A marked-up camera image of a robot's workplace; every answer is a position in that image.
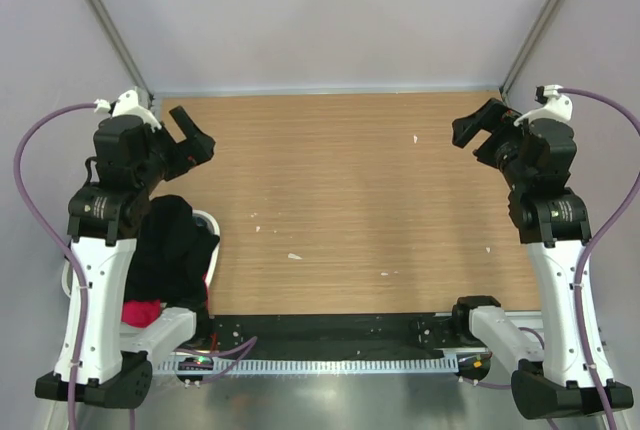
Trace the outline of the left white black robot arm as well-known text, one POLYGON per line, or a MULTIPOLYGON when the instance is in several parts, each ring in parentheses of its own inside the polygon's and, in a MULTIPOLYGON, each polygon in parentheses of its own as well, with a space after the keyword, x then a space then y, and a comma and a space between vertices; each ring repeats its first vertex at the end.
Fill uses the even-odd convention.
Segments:
POLYGON ((215 142, 182 107, 171 117, 182 140, 137 110, 110 111, 94 133, 61 239, 72 278, 63 347, 36 381, 38 398, 136 409, 156 365, 183 344, 198 350, 211 340, 219 226, 155 189, 209 162, 215 142))

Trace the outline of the pink t shirt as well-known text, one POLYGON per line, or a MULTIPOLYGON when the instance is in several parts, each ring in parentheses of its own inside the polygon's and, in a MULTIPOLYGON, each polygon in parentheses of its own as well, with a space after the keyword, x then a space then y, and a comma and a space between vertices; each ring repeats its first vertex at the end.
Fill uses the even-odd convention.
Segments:
POLYGON ((146 328, 158 319, 161 312, 160 300, 130 300, 123 304, 121 322, 135 328, 146 328))

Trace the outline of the right aluminium frame post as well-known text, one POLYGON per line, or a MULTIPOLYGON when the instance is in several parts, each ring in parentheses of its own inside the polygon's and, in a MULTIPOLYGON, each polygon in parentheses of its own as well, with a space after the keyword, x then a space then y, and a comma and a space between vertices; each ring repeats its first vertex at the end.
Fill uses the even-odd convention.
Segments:
POLYGON ((565 0, 545 0, 538 12, 533 25, 519 48, 500 88, 503 100, 508 99, 508 94, 517 82, 519 76, 534 53, 537 45, 550 28, 565 0))

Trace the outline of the black t shirt blue logo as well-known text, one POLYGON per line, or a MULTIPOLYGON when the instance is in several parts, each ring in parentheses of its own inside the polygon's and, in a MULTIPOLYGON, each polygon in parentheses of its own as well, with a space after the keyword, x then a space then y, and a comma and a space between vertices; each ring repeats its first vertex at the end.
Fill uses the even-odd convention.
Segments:
POLYGON ((205 277, 219 243, 219 236, 196 222, 186 200, 176 195, 153 199, 129 266, 124 300, 202 307, 208 300, 205 277))

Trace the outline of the left aluminium frame post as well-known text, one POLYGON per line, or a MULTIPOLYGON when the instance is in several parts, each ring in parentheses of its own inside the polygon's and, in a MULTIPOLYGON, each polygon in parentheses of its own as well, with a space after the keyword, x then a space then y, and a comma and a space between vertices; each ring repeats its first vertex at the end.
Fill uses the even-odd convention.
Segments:
POLYGON ((142 76, 133 55, 120 35, 120 32, 111 18, 107 7, 102 0, 85 1, 102 29, 108 43, 115 52, 117 59, 124 68, 125 73, 131 79, 133 84, 142 90, 143 95, 146 97, 146 102, 151 104, 153 102, 153 92, 150 90, 146 80, 142 76))

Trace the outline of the aluminium frame post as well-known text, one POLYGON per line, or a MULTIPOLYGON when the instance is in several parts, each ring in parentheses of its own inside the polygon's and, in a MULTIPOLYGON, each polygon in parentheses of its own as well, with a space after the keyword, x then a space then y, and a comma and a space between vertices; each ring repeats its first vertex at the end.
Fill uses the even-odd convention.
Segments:
POLYGON ((146 102, 151 104, 153 102, 153 92, 150 90, 146 80, 142 76, 133 55, 120 35, 120 32, 111 18, 107 7, 102 0, 85 1, 102 29, 108 43, 115 52, 117 59, 124 68, 125 73, 131 79, 133 84, 142 90, 143 95, 146 97, 146 102))
POLYGON ((517 82, 519 76, 534 53, 537 45, 550 28, 565 0, 545 0, 538 12, 533 25, 519 48, 500 88, 503 100, 508 99, 508 94, 517 82))

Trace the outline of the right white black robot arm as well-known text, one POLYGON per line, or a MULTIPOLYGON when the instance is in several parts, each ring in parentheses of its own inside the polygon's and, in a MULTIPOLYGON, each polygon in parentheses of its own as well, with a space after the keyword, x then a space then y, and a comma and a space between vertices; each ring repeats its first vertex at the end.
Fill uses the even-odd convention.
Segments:
POLYGON ((456 147, 481 131, 489 135, 474 155, 510 189, 509 216, 536 275, 544 341, 532 342, 488 296, 458 299, 450 330, 462 345, 480 340, 510 372, 524 418, 604 414, 613 424, 614 412, 632 408, 634 396, 614 376, 599 336, 589 272, 596 240, 584 201, 567 185, 577 154, 571 111, 566 97, 548 97, 525 114, 490 99, 453 121, 456 147))

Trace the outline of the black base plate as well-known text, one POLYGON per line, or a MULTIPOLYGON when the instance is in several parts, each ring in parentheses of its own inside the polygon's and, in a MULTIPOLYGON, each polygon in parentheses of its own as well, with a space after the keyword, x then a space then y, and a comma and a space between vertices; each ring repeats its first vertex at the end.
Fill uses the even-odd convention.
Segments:
POLYGON ((257 339, 249 353, 254 360, 416 360, 486 350, 460 333, 449 314, 219 315, 211 320, 209 341, 217 350, 252 337, 257 339))

